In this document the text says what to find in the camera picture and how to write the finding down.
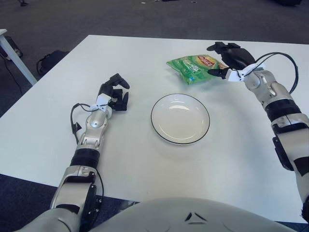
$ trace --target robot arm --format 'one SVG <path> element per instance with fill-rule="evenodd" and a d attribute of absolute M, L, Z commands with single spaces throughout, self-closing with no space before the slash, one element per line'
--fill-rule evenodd
<path fill-rule="evenodd" d="M 212 75 L 228 81 L 243 81 L 253 92 L 271 121 L 275 133 L 273 142 L 282 166 L 294 171 L 299 195 L 303 202 L 302 216 L 309 222 L 309 119 L 301 113 L 286 88 L 274 75 L 256 64 L 254 58 L 237 44 L 216 42 L 207 50 L 222 55 L 229 66 L 224 70 L 209 70 Z"/>
<path fill-rule="evenodd" d="M 97 196 L 95 180 L 97 176 L 101 179 L 97 165 L 104 132 L 112 110 L 125 111 L 128 102 L 128 93 L 122 98 L 122 90 L 113 89 L 117 85 L 130 88 L 119 74 L 101 85 L 96 103 L 90 106 L 86 130 L 77 140 L 75 154 L 52 199 L 50 210 L 19 231 L 84 232 L 91 229 L 102 203 L 102 197 Z M 72 132 L 76 133 L 80 128 L 78 124 L 72 125 Z"/>

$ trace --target black bag on floor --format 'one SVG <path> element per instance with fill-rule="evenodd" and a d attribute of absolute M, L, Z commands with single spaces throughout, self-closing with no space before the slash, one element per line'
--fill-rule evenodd
<path fill-rule="evenodd" d="M 37 62 L 37 72 L 39 75 L 45 75 L 50 71 L 56 64 L 59 63 L 69 52 L 55 51 L 51 54 L 46 55 L 44 58 Z"/>
<path fill-rule="evenodd" d="M 280 4 L 284 6 L 295 6 L 300 4 L 302 0 L 277 0 Z"/>

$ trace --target white plate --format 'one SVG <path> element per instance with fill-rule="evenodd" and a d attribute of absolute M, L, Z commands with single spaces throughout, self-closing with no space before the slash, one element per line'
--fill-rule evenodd
<path fill-rule="evenodd" d="M 170 94 L 154 105 L 151 123 L 155 131 L 167 141 L 191 144 L 207 133 L 210 118 L 199 100 L 185 94 Z"/>

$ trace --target black triangle logo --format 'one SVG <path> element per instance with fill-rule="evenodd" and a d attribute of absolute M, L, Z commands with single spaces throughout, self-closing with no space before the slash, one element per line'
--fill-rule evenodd
<path fill-rule="evenodd" d="M 205 218 L 195 212 L 193 214 L 190 212 L 184 221 L 189 225 L 202 225 L 207 223 Z"/>

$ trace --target snack bag label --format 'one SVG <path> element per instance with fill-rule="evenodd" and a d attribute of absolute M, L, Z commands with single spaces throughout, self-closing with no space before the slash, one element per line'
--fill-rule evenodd
<path fill-rule="evenodd" d="M 210 59 L 207 59 L 205 56 L 198 56 L 199 60 L 205 64 L 207 67 L 212 67 L 215 62 L 212 62 Z"/>
<path fill-rule="evenodd" d="M 184 60 L 183 61 L 183 64 L 193 73 L 193 74 L 197 74 L 197 73 L 200 73 L 201 72 L 201 69 L 192 64 L 191 62 L 189 62 L 188 60 Z"/>

